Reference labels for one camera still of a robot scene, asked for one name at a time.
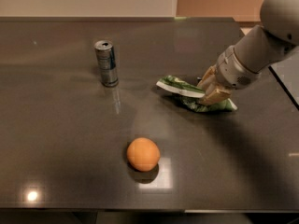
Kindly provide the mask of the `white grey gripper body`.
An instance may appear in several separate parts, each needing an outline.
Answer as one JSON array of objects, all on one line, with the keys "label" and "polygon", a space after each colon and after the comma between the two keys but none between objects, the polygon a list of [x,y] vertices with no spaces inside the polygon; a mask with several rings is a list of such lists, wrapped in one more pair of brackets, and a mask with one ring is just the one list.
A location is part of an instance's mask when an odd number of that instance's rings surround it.
[{"label": "white grey gripper body", "polygon": [[247,69],[235,56],[235,47],[228,47],[216,62],[217,81],[230,89],[242,90],[256,81],[259,73],[253,73]]}]

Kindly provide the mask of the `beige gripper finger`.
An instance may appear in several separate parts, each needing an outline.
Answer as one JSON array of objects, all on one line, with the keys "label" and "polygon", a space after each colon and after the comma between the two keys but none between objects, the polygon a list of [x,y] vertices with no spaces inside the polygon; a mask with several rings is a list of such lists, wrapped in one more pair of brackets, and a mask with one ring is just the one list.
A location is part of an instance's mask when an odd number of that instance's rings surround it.
[{"label": "beige gripper finger", "polygon": [[204,96],[199,99],[201,105],[214,105],[228,99],[232,94],[231,89],[227,89],[219,84],[198,85],[198,88],[205,92]]},{"label": "beige gripper finger", "polygon": [[204,76],[197,84],[197,87],[202,89],[204,92],[213,92],[218,85],[215,74],[216,66],[212,65],[206,70]]}]

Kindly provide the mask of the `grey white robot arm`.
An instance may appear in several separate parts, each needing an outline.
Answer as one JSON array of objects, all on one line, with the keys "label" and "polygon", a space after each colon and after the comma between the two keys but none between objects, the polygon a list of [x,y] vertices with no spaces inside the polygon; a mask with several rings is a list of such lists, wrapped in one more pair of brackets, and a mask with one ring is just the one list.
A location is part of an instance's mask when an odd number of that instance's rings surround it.
[{"label": "grey white robot arm", "polygon": [[214,105],[256,81],[262,70],[290,57],[299,46],[299,0],[264,0],[261,23],[228,47],[210,66],[198,87],[201,105]]}]

